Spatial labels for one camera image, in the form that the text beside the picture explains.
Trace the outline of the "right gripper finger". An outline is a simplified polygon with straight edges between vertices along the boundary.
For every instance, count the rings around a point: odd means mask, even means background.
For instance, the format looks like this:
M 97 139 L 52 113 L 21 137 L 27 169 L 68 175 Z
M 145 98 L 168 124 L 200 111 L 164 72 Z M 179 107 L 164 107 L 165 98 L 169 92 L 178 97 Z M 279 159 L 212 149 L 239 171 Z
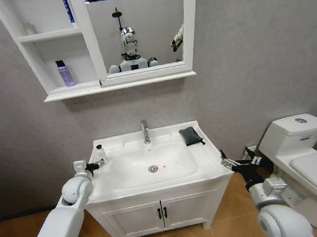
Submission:
M 227 156 L 225 155 L 222 149 L 220 149 L 220 153 L 221 153 L 221 156 L 220 156 L 221 164 L 230 170 L 235 170 L 235 168 L 237 167 L 237 162 L 230 158 L 227 158 Z
M 254 165 L 259 165 L 261 162 L 261 157 L 257 155 L 256 152 L 257 147 L 256 146 L 250 146 L 245 147 L 245 154 L 248 155 L 248 157 L 251 160 L 251 163 Z

